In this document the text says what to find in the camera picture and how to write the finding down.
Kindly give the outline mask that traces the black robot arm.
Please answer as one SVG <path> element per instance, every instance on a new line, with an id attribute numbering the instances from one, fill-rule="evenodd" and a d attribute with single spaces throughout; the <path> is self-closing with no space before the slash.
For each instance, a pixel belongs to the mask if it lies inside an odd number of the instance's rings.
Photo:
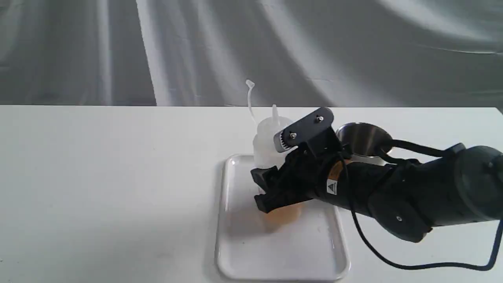
<path id="1" fill-rule="evenodd" d="M 499 150 L 462 143 L 437 150 L 381 129 L 334 130 L 333 121 L 321 107 L 275 134 L 275 148 L 290 152 L 280 167 L 251 170 L 263 190 L 254 197 L 260 211 L 319 200 L 413 243 L 434 227 L 502 219 Z"/>

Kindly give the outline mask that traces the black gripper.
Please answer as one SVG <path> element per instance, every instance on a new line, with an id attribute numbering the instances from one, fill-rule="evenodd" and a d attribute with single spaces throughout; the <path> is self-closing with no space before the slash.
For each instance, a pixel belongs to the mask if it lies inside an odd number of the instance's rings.
<path id="1" fill-rule="evenodd" d="M 287 152 L 278 168 L 255 168 L 251 177 L 263 193 L 254 196 L 259 211 L 320 200 L 370 216 L 369 199 L 391 174 L 392 165 L 356 160 L 353 148 L 337 138 L 334 113 L 320 107 L 273 137 L 275 150 Z"/>

